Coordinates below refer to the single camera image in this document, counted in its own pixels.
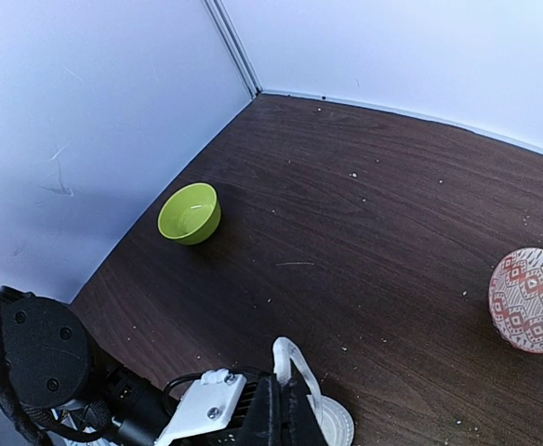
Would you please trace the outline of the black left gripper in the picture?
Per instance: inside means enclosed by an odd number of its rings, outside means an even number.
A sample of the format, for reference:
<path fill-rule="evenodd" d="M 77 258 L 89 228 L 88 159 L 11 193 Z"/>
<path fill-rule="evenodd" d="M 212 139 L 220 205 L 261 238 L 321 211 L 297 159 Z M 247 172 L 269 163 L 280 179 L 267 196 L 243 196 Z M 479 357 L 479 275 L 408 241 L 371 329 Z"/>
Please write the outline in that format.
<path fill-rule="evenodd" d="M 246 384 L 227 427 L 199 435 L 183 435 L 174 445 L 327 445 L 305 393 L 304 382 L 293 378 L 281 386 L 275 377 L 255 374 L 257 381 Z M 153 445 L 156 429 L 164 416 L 179 406 L 169 393 L 182 384 L 193 384 L 196 374 L 187 374 L 167 383 L 164 390 L 146 391 L 136 408 L 128 411 L 108 433 L 115 445 Z"/>

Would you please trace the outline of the white canvas sneaker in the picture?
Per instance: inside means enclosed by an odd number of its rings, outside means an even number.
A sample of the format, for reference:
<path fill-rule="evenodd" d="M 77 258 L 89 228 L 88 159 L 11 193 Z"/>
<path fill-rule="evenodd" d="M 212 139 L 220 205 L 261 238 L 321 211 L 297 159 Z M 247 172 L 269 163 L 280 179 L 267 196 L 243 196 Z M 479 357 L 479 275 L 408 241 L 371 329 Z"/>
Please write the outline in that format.
<path fill-rule="evenodd" d="M 349 411 L 339 402 L 322 394 L 320 384 L 299 347 L 285 336 L 272 345 L 273 373 L 280 385 L 286 385 L 296 368 L 308 388 L 311 409 L 328 445 L 350 446 L 355 426 Z"/>

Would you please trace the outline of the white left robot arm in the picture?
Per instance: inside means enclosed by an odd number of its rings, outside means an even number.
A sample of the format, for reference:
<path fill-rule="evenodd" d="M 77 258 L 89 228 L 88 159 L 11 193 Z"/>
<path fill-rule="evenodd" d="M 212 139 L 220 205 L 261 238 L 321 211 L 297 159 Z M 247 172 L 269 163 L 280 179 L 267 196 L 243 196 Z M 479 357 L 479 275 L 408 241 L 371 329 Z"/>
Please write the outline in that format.
<path fill-rule="evenodd" d="M 0 410 L 31 445 L 325 445 L 323 397 L 295 352 L 273 372 L 186 374 L 156 387 L 65 304 L 0 286 Z"/>

